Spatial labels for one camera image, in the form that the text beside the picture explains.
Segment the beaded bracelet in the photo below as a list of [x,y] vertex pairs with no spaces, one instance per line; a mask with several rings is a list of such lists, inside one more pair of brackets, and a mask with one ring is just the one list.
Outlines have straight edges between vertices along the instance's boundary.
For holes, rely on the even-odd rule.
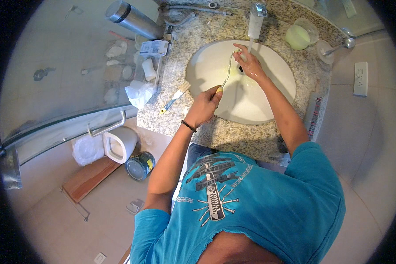
[[185,121],[181,120],[180,123],[184,124],[185,126],[189,127],[190,130],[194,131],[194,133],[196,133],[196,129],[194,129],[193,127],[191,127],[188,123],[186,123]]

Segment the toilet bowl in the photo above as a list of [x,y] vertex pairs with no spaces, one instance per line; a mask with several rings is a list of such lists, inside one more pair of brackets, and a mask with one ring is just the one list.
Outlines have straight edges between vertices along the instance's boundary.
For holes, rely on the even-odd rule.
[[103,134],[104,154],[118,163],[125,163],[135,149],[138,136],[121,126]]

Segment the sink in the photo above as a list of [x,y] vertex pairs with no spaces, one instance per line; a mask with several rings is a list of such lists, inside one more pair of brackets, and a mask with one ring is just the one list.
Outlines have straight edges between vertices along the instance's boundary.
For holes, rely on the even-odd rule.
[[[233,43],[249,45],[244,40],[222,40],[203,46],[189,61],[186,80],[195,98],[202,91],[222,85],[229,65],[229,57],[237,48]],[[293,73],[287,63],[272,49],[254,43],[251,53],[261,62],[264,72],[292,103],[296,95]],[[270,104],[259,85],[239,70],[232,58],[230,77],[223,89],[223,97],[215,115],[242,124],[256,125],[274,119]]]

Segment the drain pipe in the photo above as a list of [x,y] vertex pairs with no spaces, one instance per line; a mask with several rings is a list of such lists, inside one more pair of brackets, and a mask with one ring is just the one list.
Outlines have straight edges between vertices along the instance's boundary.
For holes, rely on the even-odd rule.
[[226,11],[221,11],[221,10],[214,10],[210,8],[202,8],[202,7],[197,7],[197,6],[188,6],[188,5],[166,5],[166,9],[193,9],[197,11],[204,11],[204,12],[210,12],[210,13],[216,13],[220,15],[225,15],[225,16],[231,16],[231,12],[226,12]]
[[164,19],[164,22],[166,22],[166,24],[168,24],[170,26],[176,27],[176,26],[180,26],[180,25],[184,24],[186,21],[188,21],[190,18],[193,18],[193,17],[195,17],[195,13],[194,12],[190,13],[189,15],[187,15],[184,19],[182,19],[179,22],[170,22],[167,19]]

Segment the paint can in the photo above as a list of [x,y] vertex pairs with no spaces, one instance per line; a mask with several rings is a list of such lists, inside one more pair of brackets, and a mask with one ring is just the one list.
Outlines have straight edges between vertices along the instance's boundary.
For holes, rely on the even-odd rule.
[[136,180],[145,180],[155,166],[155,158],[147,151],[129,158],[125,163],[126,172]]

